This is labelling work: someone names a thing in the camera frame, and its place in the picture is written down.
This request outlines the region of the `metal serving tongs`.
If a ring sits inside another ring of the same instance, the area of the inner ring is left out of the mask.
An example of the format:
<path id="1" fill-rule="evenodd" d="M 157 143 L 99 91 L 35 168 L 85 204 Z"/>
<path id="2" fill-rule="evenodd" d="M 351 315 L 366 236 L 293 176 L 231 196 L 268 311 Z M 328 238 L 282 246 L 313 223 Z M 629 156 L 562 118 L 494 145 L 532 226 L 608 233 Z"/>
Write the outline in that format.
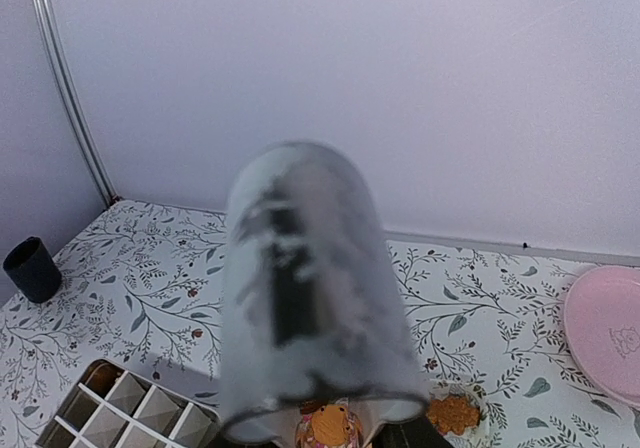
<path id="1" fill-rule="evenodd" d="M 238 444 L 293 446 L 300 406 L 427 407 L 380 219 L 358 169 L 311 142 L 267 149 L 228 202 L 220 416 Z"/>

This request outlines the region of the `orange flower cookie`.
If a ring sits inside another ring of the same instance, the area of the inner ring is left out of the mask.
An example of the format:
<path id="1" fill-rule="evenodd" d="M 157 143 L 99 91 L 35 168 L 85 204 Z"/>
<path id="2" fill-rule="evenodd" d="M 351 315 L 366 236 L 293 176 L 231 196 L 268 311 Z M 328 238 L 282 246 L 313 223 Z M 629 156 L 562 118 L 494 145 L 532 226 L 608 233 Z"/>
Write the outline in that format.
<path id="1" fill-rule="evenodd" d="M 444 399 L 433 399 L 426 416 L 441 434 L 462 436 L 466 430 L 479 425 L 481 412 L 467 397 L 450 395 Z"/>

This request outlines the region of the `metal tin with white dividers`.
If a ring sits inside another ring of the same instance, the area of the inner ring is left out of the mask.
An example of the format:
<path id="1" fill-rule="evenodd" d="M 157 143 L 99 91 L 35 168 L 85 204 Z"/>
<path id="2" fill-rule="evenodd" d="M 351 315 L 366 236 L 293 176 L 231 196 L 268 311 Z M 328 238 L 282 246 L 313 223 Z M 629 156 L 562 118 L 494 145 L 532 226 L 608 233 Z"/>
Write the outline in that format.
<path id="1" fill-rule="evenodd" d="M 92 362 L 36 447 L 212 447 L 217 414 L 106 360 Z"/>

